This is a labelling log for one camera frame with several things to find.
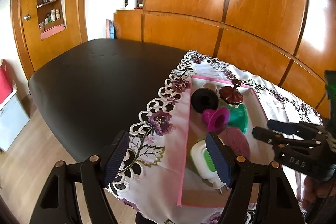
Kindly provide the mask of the red white box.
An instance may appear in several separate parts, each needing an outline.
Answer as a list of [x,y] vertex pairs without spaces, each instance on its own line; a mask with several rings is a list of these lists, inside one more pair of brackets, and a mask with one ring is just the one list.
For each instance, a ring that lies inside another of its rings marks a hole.
[[7,63],[1,60],[1,151],[6,152],[30,120],[10,78]]

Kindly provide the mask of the pink cardboard tray box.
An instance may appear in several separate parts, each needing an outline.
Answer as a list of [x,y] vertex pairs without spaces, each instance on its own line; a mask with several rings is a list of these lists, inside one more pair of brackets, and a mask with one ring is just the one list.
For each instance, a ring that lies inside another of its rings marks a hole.
[[[238,91],[243,95],[242,104],[247,108],[248,128],[244,133],[251,150],[250,161],[256,164],[267,165],[272,161],[274,153],[265,143],[256,140],[252,135],[254,127],[266,127],[267,117],[264,109],[255,93],[248,85],[241,85]],[[177,204],[186,207],[220,208],[226,204],[230,195],[230,189],[222,188],[222,194],[215,190],[206,180],[197,173],[190,157],[190,150],[198,141],[205,139],[207,133],[206,124],[202,117],[194,109],[190,110],[189,131],[186,141],[186,159],[183,169]]]

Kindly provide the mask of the wooden shelf cabinet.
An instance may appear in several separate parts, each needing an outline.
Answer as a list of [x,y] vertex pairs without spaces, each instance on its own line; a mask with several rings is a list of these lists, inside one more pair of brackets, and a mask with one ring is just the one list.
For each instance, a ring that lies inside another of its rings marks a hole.
[[11,0],[11,21],[27,79],[88,40],[84,0]]

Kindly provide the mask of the wooden wall cabinet panels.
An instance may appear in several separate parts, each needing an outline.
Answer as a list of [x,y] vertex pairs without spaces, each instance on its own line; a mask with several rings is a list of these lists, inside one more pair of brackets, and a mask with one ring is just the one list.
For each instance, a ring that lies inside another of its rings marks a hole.
[[260,76],[329,115],[335,0],[144,0],[114,14],[117,37],[198,50]]

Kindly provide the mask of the white green plug device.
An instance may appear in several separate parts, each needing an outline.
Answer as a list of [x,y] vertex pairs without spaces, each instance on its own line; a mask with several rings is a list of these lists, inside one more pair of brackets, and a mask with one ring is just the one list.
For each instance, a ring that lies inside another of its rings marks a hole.
[[222,194],[222,188],[226,187],[226,184],[219,178],[214,163],[206,148],[205,139],[198,141],[192,146],[190,150],[190,157],[198,175]]

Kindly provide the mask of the dark brown carved ornament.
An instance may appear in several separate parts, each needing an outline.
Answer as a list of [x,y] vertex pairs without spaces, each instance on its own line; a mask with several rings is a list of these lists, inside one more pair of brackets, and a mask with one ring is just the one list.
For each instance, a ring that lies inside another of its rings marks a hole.
[[238,91],[242,82],[240,80],[232,80],[233,86],[223,86],[219,89],[219,97],[228,105],[239,105],[243,102],[244,97]]

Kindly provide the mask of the green plastic spool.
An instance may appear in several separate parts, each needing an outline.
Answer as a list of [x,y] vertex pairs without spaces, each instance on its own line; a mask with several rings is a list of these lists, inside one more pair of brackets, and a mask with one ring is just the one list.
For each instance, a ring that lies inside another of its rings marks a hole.
[[228,125],[237,127],[242,133],[246,133],[248,128],[248,113],[244,104],[238,106],[224,105],[230,111]]

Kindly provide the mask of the magenta plastic cup piece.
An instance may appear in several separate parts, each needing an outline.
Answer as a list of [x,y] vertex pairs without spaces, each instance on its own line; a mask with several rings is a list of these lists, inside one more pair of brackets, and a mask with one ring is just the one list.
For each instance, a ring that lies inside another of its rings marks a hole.
[[206,109],[202,113],[202,121],[206,124],[208,132],[221,133],[230,121],[230,111],[226,107],[217,110]]

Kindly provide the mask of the white embroidered floral tablecloth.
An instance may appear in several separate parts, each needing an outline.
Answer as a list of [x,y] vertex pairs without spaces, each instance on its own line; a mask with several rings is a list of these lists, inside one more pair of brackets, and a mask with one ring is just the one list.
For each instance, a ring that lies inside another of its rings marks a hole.
[[221,208],[178,205],[186,158],[187,101],[193,76],[241,80],[256,92],[267,118],[321,124],[318,112],[301,99],[260,76],[215,57],[188,51],[159,89],[158,97],[140,112],[130,129],[130,143],[108,192],[155,223],[217,223]]

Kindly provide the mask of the purple oval brush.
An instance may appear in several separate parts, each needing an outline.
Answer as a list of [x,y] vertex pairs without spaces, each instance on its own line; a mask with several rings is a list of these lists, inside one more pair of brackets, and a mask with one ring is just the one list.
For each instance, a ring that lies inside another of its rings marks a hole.
[[244,156],[248,160],[251,156],[251,150],[245,135],[237,127],[226,128],[218,135],[223,144],[229,146],[236,156]]

